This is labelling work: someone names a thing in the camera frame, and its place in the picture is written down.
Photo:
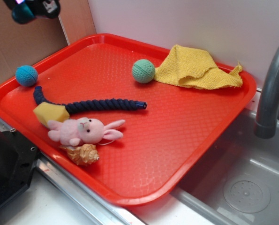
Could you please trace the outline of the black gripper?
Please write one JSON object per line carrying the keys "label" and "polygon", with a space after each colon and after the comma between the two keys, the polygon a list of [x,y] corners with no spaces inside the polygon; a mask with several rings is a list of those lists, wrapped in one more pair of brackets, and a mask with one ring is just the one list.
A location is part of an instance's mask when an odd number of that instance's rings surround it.
{"label": "black gripper", "polygon": [[38,17],[54,19],[60,14],[58,0],[4,0],[18,24],[27,24]]}

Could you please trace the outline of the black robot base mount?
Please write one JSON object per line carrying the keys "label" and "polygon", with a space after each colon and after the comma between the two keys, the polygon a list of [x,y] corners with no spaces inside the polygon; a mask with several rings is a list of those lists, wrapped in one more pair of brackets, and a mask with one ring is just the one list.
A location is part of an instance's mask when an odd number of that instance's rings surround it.
{"label": "black robot base mount", "polygon": [[38,156],[19,131],[0,131],[0,209],[30,187]]}

